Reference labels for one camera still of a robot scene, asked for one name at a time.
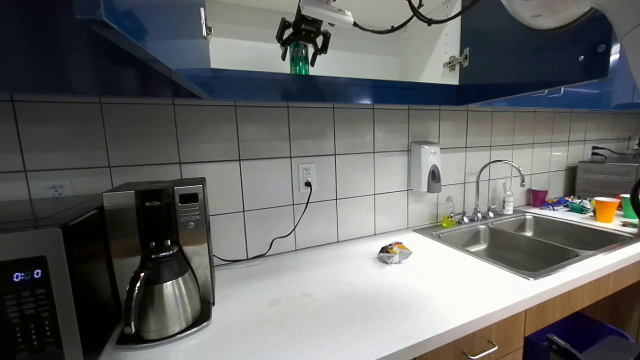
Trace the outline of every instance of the soap dispenser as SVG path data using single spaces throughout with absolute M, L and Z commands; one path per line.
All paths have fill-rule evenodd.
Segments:
M 411 142 L 409 186 L 412 190 L 428 193 L 442 191 L 440 177 L 440 146 L 436 142 Z

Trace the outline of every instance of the electrical outlet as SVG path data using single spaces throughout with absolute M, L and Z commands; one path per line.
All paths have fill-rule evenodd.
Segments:
M 300 186 L 299 191 L 301 193 L 309 192 L 309 188 L 305 186 L 305 181 L 311 181 L 314 189 L 317 190 L 318 185 L 316 182 L 316 165 L 311 164 L 299 164 L 298 165 L 298 184 Z
M 74 194 L 74 189 L 71 186 L 71 180 L 58 180 L 50 181 L 48 183 L 39 183 L 38 191 L 40 192 L 40 197 L 59 197 Z

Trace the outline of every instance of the kitchen sink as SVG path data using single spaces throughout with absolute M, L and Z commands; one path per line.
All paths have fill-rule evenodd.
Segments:
M 532 213 L 414 231 L 530 280 L 636 241 L 631 234 Z

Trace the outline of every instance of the red cup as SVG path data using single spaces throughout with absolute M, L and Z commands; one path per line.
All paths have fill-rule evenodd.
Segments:
M 534 208 L 539 208 L 547 201 L 548 189 L 531 188 L 531 203 Z

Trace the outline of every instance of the orange cup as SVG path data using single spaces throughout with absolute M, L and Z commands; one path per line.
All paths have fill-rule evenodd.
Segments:
M 596 220 L 599 222 L 613 222 L 620 199 L 594 197 L 593 200 L 596 200 Z

